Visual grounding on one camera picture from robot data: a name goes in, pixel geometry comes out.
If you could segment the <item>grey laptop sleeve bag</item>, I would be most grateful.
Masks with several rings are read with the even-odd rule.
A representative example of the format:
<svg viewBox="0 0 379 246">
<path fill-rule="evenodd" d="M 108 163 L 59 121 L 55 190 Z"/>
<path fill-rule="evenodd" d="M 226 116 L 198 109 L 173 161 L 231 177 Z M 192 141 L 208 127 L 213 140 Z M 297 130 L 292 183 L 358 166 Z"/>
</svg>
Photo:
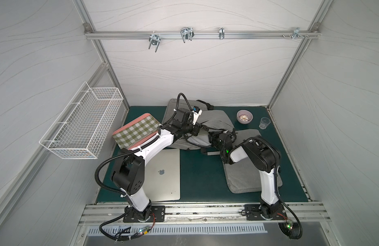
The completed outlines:
<svg viewBox="0 0 379 246">
<path fill-rule="evenodd" d="M 169 146 L 172 149 L 199 150 L 211 147 L 209 136 L 214 133 L 235 133 L 229 116 L 222 110 L 203 111 L 197 123 L 201 124 L 197 136 L 187 134 Z"/>
</svg>

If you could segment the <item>silver apple laptop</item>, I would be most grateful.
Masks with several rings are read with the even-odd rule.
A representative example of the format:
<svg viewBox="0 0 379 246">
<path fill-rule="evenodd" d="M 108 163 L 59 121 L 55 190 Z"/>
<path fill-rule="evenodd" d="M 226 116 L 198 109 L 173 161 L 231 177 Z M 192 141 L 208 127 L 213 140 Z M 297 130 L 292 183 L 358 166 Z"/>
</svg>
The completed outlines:
<svg viewBox="0 0 379 246">
<path fill-rule="evenodd" d="M 145 167 L 143 189 L 152 202 L 180 200 L 180 150 L 166 149 Z"/>
</svg>

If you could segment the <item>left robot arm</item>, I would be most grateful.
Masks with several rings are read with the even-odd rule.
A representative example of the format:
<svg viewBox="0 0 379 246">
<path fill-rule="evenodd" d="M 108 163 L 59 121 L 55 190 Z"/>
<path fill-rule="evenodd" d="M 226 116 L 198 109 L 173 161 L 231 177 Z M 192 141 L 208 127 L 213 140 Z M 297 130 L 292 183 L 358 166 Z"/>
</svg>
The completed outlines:
<svg viewBox="0 0 379 246">
<path fill-rule="evenodd" d="M 139 221 L 146 221 L 151 215 L 152 203 L 142 187 L 146 165 L 160 151 L 183 136 L 198 135 L 201 125 L 197 119 L 201 114 L 202 110 L 197 106 L 190 110 L 175 109 L 173 118 L 161 124 L 146 113 L 122 127 L 124 137 L 129 141 L 125 153 L 133 153 L 124 157 L 121 164 L 114 165 L 111 180 Z"/>
</svg>

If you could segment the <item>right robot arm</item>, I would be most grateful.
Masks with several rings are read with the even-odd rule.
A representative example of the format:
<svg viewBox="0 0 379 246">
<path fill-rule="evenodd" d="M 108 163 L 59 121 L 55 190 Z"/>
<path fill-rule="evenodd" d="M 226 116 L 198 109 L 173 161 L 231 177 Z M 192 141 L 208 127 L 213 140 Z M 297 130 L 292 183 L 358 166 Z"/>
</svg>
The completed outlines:
<svg viewBox="0 0 379 246">
<path fill-rule="evenodd" d="M 248 159 L 259 170 L 261 201 L 258 211 L 266 219 L 270 219 L 283 207 L 277 178 L 280 154 L 259 135 L 247 138 L 234 147 L 235 139 L 236 135 L 228 131 L 209 133 L 211 147 L 219 151 L 224 164 L 233 165 Z"/>
</svg>

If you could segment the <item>pink bowl with contents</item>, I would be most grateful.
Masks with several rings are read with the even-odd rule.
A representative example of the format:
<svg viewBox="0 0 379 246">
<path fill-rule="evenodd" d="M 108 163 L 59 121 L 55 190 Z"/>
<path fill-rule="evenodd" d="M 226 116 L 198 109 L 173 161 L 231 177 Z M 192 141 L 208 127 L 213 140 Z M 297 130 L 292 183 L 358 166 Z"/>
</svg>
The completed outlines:
<svg viewBox="0 0 379 246">
<path fill-rule="evenodd" d="M 236 115 L 237 121 L 243 125 L 247 125 L 252 122 L 253 115 L 247 110 L 239 110 Z"/>
</svg>

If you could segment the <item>clear plastic cup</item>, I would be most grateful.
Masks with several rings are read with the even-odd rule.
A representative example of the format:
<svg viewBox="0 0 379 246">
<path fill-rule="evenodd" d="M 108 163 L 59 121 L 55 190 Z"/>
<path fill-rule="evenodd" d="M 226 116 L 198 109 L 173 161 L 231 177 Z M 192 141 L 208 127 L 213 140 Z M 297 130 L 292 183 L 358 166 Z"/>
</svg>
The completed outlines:
<svg viewBox="0 0 379 246">
<path fill-rule="evenodd" d="M 259 128 L 265 130 L 271 123 L 271 120 L 268 117 L 263 117 L 260 119 Z"/>
</svg>

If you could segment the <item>metal hook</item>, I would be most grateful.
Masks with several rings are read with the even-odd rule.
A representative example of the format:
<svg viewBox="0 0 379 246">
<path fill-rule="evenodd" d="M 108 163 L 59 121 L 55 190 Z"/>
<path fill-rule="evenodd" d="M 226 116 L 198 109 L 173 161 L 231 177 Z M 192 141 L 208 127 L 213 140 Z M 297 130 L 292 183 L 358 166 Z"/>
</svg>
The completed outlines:
<svg viewBox="0 0 379 246">
<path fill-rule="evenodd" d="M 180 35 L 184 43 L 186 43 L 187 40 L 192 41 L 194 37 L 194 30 L 192 27 L 185 27 L 180 30 Z"/>
<path fill-rule="evenodd" d="M 290 39 L 290 40 L 295 40 L 295 39 L 302 39 L 302 40 L 304 40 L 304 39 L 308 39 L 308 38 L 309 38 L 309 35 L 307 35 L 307 34 L 302 34 L 302 33 L 300 32 L 300 28 L 296 28 L 296 29 L 292 32 L 292 34 L 289 34 L 289 35 L 282 35 L 282 37 L 283 37 L 284 39 Z"/>
<path fill-rule="evenodd" d="M 223 27 L 219 28 L 219 40 L 223 40 L 225 38 L 225 29 Z"/>
<path fill-rule="evenodd" d="M 160 45 L 160 42 L 161 42 L 160 36 L 158 36 L 156 34 L 150 35 L 149 36 L 149 47 L 148 47 L 148 49 L 150 49 L 152 46 L 155 46 L 155 52 L 157 52 L 159 45 Z"/>
</svg>

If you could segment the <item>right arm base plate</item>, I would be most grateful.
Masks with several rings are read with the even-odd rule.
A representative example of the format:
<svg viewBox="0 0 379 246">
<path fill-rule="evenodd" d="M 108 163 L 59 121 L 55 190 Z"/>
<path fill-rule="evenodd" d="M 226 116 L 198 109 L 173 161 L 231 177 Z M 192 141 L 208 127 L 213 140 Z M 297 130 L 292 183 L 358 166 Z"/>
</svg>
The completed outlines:
<svg viewBox="0 0 379 246">
<path fill-rule="evenodd" d="M 271 216 L 263 215 L 260 207 L 260 204 L 245 204 L 244 209 L 240 212 L 240 215 L 244 216 L 248 221 L 286 220 L 287 218 L 286 211 L 282 207 L 280 207 L 276 213 Z"/>
</svg>

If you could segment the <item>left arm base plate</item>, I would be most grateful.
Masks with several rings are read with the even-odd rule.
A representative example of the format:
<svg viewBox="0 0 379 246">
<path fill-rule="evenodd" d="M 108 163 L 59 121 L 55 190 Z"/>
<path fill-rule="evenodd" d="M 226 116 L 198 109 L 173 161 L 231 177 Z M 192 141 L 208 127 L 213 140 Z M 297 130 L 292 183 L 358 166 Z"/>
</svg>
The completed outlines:
<svg viewBox="0 0 379 246">
<path fill-rule="evenodd" d="M 144 211 L 137 211 L 134 208 L 128 212 L 128 214 L 124 217 L 123 222 L 148 222 L 151 223 L 154 220 L 156 222 L 164 222 L 165 221 L 165 206 L 154 206 L 148 205 Z"/>
</svg>

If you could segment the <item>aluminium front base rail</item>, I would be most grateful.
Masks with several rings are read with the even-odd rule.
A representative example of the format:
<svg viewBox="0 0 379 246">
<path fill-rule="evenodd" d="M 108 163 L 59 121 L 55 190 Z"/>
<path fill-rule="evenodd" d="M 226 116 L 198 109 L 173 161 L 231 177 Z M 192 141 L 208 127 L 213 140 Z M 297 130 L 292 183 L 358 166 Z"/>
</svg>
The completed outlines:
<svg viewBox="0 0 379 246">
<path fill-rule="evenodd" d="M 240 215 L 246 203 L 156 203 L 165 206 L 165 221 L 158 224 L 249 223 Z M 322 202 L 286 203 L 300 222 L 331 221 Z M 97 226 L 124 213 L 126 203 L 87 205 L 81 226 Z"/>
</svg>

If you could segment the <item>aluminium crossbar rail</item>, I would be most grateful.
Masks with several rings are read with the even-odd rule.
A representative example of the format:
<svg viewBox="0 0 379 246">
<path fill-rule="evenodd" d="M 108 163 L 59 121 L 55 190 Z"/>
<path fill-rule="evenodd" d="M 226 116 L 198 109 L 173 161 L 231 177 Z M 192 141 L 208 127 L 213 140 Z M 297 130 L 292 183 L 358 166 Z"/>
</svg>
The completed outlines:
<svg viewBox="0 0 379 246">
<path fill-rule="evenodd" d="M 317 39 L 321 36 L 318 25 L 311 30 L 301 30 L 302 34 L 309 35 L 308 39 Z M 225 29 L 223 40 L 260 40 L 284 39 L 282 35 L 292 34 L 288 31 L 229 31 Z M 182 40 L 180 31 L 86 31 L 88 40 L 148 40 L 149 36 L 156 34 L 161 40 Z M 194 30 L 192 40 L 219 40 L 219 28 L 212 31 Z"/>
</svg>

